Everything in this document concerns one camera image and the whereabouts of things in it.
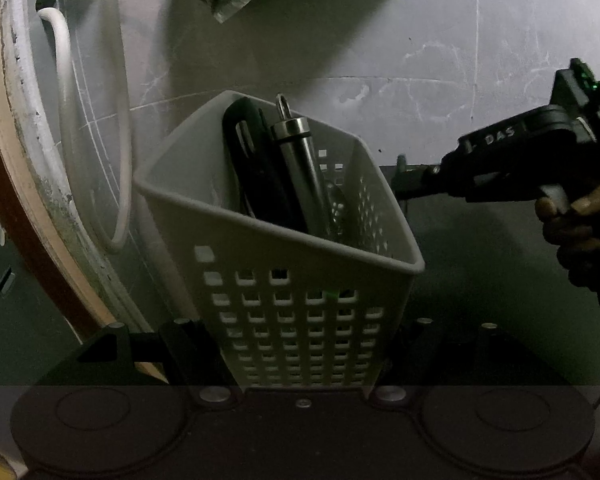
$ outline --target white plastic basket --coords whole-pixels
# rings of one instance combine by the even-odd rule
[[[318,161],[349,204],[345,246],[239,211],[222,115],[197,110],[136,173],[205,325],[242,385],[373,384],[424,261],[359,138],[309,119]],[[267,119],[272,103],[256,100]]]

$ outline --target white pipe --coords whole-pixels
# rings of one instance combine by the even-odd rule
[[[56,69],[58,71],[58,102],[62,152],[67,179],[78,215],[91,238],[109,253],[119,252],[126,242],[131,216],[132,197],[132,146],[129,92],[126,82],[125,54],[120,31],[118,0],[103,0],[103,14],[115,67],[116,105],[120,136],[120,199],[118,217],[113,237],[104,231],[97,214],[93,191],[86,184],[84,156],[78,144],[77,105],[74,74],[71,58],[71,37],[66,19],[57,9],[45,8],[38,11],[41,19],[47,20],[56,42]]]

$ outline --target square hole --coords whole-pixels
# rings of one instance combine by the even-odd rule
[[[322,337],[324,336],[324,328],[321,326],[310,326],[309,337]]]
[[[211,295],[211,301],[215,306],[229,306],[231,302],[229,301],[229,295],[224,292],[218,294]]]
[[[255,326],[253,327],[253,336],[258,339],[269,337],[269,329],[265,326]]]
[[[243,292],[242,304],[244,306],[260,306],[260,295],[255,291]]]
[[[338,303],[355,303],[358,300],[358,292],[348,288],[341,290],[338,296]]]
[[[278,311],[278,323],[293,323],[295,320],[296,320],[295,313]]]
[[[240,286],[251,286],[256,284],[256,275],[250,269],[239,270],[235,273],[235,283]]]
[[[205,279],[205,285],[208,285],[208,286],[222,285],[222,276],[219,272],[215,272],[214,270],[208,270],[206,272],[203,272],[203,277]]]
[[[351,325],[343,325],[336,327],[336,336],[351,335],[352,333],[353,329]]]
[[[291,292],[288,290],[280,290],[273,294],[273,304],[275,306],[289,306],[293,304],[293,302]]]
[[[306,320],[309,323],[322,323],[324,321],[323,310],[309,310],[306,313]]]
[[[211,264],[216,260],[216,256],[208,245],[196,245],[193,247],[193,253],[199,264]]]
[[[367,319],[380,319],[382,314],[384,314],[384,308],[381,306],[374,306],[366,310],[365,317]]]
[[[309,290],[306,294],[307,305],[320,305],[326,301],[325,293],[323,290]]]
[[[295,327],[283,326],[280,329],[280,337],[283,337],[283,338],[298,337],[298,331],[295,329]]]
[[[264,312],[247,312],[247,319],[249,323],[260,324],[266,322]]]
[[[238,339],[239,337],[242,337],[242,330],[240,328],[227,328],[226,334],[232,339]]]
[[[288,285],[290,281],[289,271],[286,269],[273,269],[269,272],[271,285]]]
[[[341,308],[336,315],[338,321],[351,321],[353,319],[352,308]]]
[[[238,316],[235,312],[221,312],[220,321],[227,324],[233,324],[238,322]]]
[[[363,334],[377,334],[378,332],[380,332],[380,325],[378,323],[367,324],[362,329]]]

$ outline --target brown wooden trim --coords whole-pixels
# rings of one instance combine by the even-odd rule
[[[82,337],[93,335],[99,328],[98,323],[85,309],[78,295],[46,252],[20,203],[1,156],[0,224],[20,251],[29,270],[76,332]]]

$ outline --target black circular disc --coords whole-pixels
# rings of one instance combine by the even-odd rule
[[[571,386],[436,386],[421,416],[443,450],[503,473],[573,460],[594,430],[591,405]]]
[[[99,473],[160,453],[184,423],[170,386],[35,386],[16,403],[11,434],[49,468]]]

